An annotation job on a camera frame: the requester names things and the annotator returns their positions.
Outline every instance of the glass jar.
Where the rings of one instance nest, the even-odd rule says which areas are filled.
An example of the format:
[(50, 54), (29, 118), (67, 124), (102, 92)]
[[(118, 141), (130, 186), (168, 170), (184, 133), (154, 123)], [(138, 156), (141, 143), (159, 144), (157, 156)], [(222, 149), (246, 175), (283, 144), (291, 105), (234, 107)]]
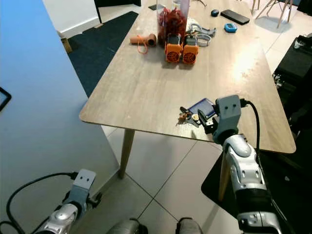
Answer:
[(184, 38), (190, 0), (157, 0), (158, 42), (164, 46), (169, 34)]

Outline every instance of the orange cable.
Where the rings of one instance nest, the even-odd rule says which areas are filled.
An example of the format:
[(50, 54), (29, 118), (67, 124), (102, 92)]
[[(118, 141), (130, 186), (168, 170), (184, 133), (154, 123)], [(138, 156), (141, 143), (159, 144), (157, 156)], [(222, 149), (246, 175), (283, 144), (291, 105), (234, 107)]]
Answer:
[[(140, 54), (144, 54), (144, 55), (147, 54), (148, 47), (147, 47), (145, 41), (143, 40), (143, 38), (142, 38), (140, 35), (137, 35), (137, 37), (139, 38), (139, 40), (137, 41), (137, 51), (138, 51)], [(140, 47), (139, 47), (140, 41), (143, 42), (144, 47), (145, 47), (145, 51), (140, 51)]]

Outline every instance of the computer mouse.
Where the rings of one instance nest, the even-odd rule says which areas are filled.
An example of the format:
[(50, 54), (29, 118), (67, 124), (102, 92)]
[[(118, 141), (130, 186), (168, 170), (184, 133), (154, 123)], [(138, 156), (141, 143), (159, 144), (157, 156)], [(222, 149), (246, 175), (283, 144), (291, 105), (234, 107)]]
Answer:
[(219, 15), (219, 11), (218, 10), (212, 10), (211, 11), (211, 16), (213, 16), (213, 17), (217, 17)]

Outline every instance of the cardboard tube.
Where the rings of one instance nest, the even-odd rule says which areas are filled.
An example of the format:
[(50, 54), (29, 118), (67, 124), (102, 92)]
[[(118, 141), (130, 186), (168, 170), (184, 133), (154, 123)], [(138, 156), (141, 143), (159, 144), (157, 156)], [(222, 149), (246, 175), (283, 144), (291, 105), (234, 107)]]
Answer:
[(155, 46), (156, 45), (156, 36), (155, 34), (150, 34), (149, 36), (147, 37), (132, 37), (130, 38), (130, 43), (132, 44), (143, 44), (143, 41), (148, 45), (148, 46)]

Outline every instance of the tabletop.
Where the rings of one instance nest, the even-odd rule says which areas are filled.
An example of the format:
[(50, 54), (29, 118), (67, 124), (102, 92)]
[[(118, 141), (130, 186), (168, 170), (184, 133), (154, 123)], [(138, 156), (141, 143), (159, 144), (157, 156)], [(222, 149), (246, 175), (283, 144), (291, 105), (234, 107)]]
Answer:
[[(260, 45), (248, 5), (234, 0), (209, 0), (204, 7), (191, 1), (189, 17), (204, 28), (216, 28), (209, 47), (200, 47), (194, 65), (167, 63), (161, 46), (146, 55), (129, 43), (130, 37), (157, 35), (156, 11), (148, 0), (116, 52), (110, 65), (80, 112), (85, 122), (157, 134), (212, 141), (202, 127), (177, 125), (180, 106), (192, 106), (203, 98), (238, 94), (252, 101), (260, 117), (260, 148), (293, 153), (295, 143), (267, 60)], [(236, 33), (225, 32), (231, 22), (210, 12), (231, 9), (251, 20), (237, 25)], [(256, 122), (251, 107), (242, 109), (238, 124), (249, 143), (255, 146)]]

